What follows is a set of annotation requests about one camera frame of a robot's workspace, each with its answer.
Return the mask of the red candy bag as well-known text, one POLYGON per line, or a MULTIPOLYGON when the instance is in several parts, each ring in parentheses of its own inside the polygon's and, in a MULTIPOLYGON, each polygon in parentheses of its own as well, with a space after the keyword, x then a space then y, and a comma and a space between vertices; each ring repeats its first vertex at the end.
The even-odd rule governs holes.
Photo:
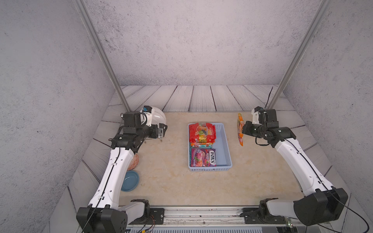
POLYGON ((188 133, 191 143, 214 143, 216 140, 216 128, 212 123, 190 124, 188 133))

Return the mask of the purple Fox's candy bag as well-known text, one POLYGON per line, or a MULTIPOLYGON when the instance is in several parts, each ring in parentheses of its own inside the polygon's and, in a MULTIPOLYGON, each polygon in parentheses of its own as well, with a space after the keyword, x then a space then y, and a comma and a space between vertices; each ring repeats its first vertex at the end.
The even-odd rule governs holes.
POLYGON ((190 154, 191 167, 215 167, 216 150, 211 148, 192 148, 190 154))

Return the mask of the light blue plastic basket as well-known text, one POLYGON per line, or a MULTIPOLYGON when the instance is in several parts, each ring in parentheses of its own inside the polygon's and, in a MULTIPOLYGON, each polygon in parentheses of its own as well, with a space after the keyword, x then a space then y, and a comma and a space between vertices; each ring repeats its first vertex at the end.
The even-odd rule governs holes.
POLYGON ((225 133, 225 128, 223 123, 214 122, 212 125, 215 126, 216 129, 216 139, 215 142, 212 144, 210 150, 214 151, 212 156, 213 162, 215 163, 213 166, 208 167, 194 167, 192 166, 192 151, 193 147, 188 147, 188 168, 190 171, 195 172, 202 172, 202 171, 228 171, 232 168, 232 159, 229 151, 227 136, 225 133))

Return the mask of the orange multicolour Fox's candy bag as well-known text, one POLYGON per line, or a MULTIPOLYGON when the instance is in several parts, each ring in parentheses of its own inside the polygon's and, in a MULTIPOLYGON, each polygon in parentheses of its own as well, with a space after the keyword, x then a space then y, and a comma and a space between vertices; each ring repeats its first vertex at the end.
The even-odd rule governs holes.
POLYGON ((212 148, 213 143, 199 143, 199 142, 192 142, 190 146, 193 148, 212 148))

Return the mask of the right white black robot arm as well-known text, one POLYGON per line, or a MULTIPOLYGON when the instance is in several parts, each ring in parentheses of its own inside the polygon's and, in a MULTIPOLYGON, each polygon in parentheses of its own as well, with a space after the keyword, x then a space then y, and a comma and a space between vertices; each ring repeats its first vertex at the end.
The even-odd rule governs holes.
POLYGON ((266 214, 295 218, 306 226, 339 219, 348 201, 348 194, 343 188, 335 188, 322 175, 303 151, 290 128, 247 121, 238 127, 238 132, 265 139, 268 145, 276 149, 287 162, 304 195, 297 201, 262 200, 261 206, 266 214))

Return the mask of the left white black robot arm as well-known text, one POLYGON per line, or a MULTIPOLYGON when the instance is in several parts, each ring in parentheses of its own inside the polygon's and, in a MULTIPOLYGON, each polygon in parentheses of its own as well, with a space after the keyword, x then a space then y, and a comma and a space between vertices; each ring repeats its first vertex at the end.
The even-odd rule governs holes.
POLYGON ((134 221, 146 225, 151 219, 148 200, 135 199, 119 206, 122 184, 128 167, 145 140, 165 136, 167 120, 156 107, 121 114, 116 135, 110 139, 111 152, 101 183, 87 207, 79 208, 79 233, 124 233, 134 221))

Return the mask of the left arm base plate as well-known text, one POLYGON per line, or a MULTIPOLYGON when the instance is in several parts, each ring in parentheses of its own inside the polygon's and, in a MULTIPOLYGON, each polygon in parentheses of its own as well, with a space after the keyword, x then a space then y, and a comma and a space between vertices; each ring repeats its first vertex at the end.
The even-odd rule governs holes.
POLYGON ((130 225, 144 225, 144 224, 155 224, 163 225, 165 217, 164 208, 150 208, 148 214, 145 217, 137 218, 130 223, 130 225))

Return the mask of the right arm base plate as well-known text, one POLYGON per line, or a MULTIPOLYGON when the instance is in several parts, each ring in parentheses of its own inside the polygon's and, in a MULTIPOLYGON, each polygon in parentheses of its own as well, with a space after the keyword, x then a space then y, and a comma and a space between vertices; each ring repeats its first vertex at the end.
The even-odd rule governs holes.
POLYGON ((272 216, 260 208, 243 208, 239 217, 244 218, 245 224, 286 224, 282 216, 272 216))

